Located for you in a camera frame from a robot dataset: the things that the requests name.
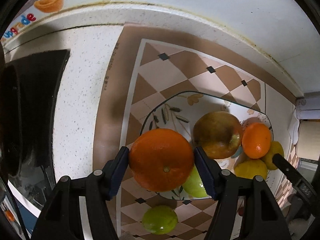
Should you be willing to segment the red cherry tomato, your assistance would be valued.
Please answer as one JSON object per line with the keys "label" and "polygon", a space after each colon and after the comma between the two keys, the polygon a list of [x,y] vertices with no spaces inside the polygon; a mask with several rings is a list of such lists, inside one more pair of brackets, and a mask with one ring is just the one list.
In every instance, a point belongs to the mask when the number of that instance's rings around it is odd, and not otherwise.
{"label": "red cherry tomato", "polygon": [[240,208],[238,209],[238,215],[239,215],[240,217],[242,217],[242,216],[244,215],[244,209],[245,209],[244,206],[242,206],[242,207],[240,207]]}

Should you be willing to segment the green apple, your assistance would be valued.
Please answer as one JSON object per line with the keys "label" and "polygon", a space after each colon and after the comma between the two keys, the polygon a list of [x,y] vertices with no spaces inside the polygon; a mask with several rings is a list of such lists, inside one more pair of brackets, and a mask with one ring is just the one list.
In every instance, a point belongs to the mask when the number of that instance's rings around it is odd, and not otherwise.
{"label": "green apple", "polygon": [[149,233],[164,235],[170,233],[178,224],[176,212],[169,206],[159,205],[144,213],[142,226]]}
{"label": "green apple", "polygon": [[196,166],[194,166],[190,176],[182,186],[185,192],[192,197],[203,198],[208,196]]}

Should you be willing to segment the colourful wall sticker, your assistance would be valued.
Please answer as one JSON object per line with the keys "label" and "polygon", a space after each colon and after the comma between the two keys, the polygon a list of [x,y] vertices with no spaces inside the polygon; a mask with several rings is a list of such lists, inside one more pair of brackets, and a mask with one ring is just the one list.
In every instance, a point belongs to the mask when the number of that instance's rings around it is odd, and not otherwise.
{"label": "colourful wall sticker", "polygon": [[62,10],[64,0],[29,0],[17,13],[1,38],[1,44],[6,44],[23,29],[40,19],[42,13],[51,14]]}

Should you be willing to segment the black gas stove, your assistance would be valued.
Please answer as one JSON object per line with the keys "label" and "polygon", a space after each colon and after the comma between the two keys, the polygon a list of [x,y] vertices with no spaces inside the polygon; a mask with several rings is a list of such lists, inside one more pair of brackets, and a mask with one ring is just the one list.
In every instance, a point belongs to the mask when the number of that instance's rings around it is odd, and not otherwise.
{"label": "black gas stove", "polygon": [[53,123],[57,93],[70,56],[68,49],[44,51],[6,63],[16,69],[20,87],[22,154],[11,184],[42,209],[56,185]]}

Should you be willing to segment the dark red apple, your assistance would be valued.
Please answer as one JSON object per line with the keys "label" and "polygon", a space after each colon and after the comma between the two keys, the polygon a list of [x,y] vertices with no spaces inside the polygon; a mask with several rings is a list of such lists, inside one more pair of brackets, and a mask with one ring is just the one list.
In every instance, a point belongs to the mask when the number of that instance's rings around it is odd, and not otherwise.
{"label": "dark red apple", "polygon": [[240,121],[227,112],[203,115],[193,127],[194,146],[203,148],[210,159],[226,159],[238,150],[243,136]]}

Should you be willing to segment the small orange tangerine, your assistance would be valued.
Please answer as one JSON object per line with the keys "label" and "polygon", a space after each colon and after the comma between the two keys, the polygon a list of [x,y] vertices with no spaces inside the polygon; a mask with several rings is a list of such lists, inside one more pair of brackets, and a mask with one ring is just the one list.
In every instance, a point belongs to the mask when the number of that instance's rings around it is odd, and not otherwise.
{"label": "small orange tangerine", "polygon": [[265,124],[252,123],[243,133],[242,149],[249,158],[260,159],[269,151],[271,139],[271,132]]}

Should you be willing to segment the checkered brown table mat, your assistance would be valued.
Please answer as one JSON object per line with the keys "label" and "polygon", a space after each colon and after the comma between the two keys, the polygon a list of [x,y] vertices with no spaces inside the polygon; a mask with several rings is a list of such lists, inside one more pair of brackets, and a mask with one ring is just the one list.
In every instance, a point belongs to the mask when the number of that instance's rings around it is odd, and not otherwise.
{"label": "checkered brown table mat", "polygon": [[[93,142],[93,169],[113,159],[121,146],[131,147],[146,116],[168,98],[195,91],[254,107],[271,122],[275,141],[297,168],[299,159],[288,127],[296,97],[275,77],[239,54],[190,34],[167,29],[125,25],[114,47],[101,92]],[[109,210],[116,228],[129,239],[204,239],[217,203],[185,200],[182,187],[170,199],[139,186],[128,168],[120,196]],[[167,205],[178,215],[166,235],[142,226],[151,207]]]}

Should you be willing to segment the yellow lemon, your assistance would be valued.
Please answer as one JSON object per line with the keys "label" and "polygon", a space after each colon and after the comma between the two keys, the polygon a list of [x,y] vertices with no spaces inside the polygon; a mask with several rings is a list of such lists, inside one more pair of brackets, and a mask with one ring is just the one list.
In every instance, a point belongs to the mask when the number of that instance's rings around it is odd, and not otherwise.
{"label": "yellow lemon", "polygon": [[255,176],[261,176],[265,180],[267,178],[267,173],[267,166],[260,159],[249,159],[239,163],[234,168],[234,174],[237,177],[246,179],[253,179]]}
{"label": "yellow lemon", "polygon": [[272,141],[270,149],[268,152],[260,158],[266,165],[268,170],[277,170],[278,168],[274,163],[272,162],[272,158],[275,154],[280,154],[282,157],[284,157],[284,150],[280,142],[278,141]]}

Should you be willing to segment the beige utensil holder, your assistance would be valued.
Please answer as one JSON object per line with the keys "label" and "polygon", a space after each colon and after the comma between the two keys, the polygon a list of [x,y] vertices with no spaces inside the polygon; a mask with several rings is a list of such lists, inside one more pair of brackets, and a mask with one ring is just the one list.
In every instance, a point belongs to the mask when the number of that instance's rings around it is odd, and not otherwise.
{"label": "beige utensil holder", "polygon": [[298,130],[296,154],[299,158],[319,159],[320,130],[319,122],[302,121]]}

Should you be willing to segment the large orange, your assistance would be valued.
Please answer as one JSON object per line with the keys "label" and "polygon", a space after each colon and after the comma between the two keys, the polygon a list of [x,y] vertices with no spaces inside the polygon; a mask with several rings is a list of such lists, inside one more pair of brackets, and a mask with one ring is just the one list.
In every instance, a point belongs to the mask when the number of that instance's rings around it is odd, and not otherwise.
{"label": "large orange", "polygon": [[129,166],[141,187],[167,192],[188,179],[194,168],[194,154],[180,133],[158,128],[145,132],[133,143]]}

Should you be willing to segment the black wok pan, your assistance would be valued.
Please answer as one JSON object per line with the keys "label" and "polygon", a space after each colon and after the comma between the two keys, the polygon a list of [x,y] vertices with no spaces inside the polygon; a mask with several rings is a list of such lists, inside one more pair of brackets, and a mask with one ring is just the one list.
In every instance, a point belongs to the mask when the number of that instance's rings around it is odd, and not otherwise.
{"label": "black wok pan", "polygon": [[15,177],[21,169],[20,87],[16,69],[6,65],[1,49],[1,175]]}

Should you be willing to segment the glass floral fruit plate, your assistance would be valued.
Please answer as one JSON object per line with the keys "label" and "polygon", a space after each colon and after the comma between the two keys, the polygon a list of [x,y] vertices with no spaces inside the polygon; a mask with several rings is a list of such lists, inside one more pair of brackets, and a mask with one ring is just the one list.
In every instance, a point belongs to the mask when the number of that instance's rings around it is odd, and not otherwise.
{"label": "glass floral fruit plate", "polygon": [[274,138],[269,118],[257,108],[195,91],[180,92],[160,103],[146,116],[140,134],[157,128],[172,129],[194,146],[193,127],[197,120],[209,112],[219,111],[237,117],[243,128],[251,123],[263,123]]}

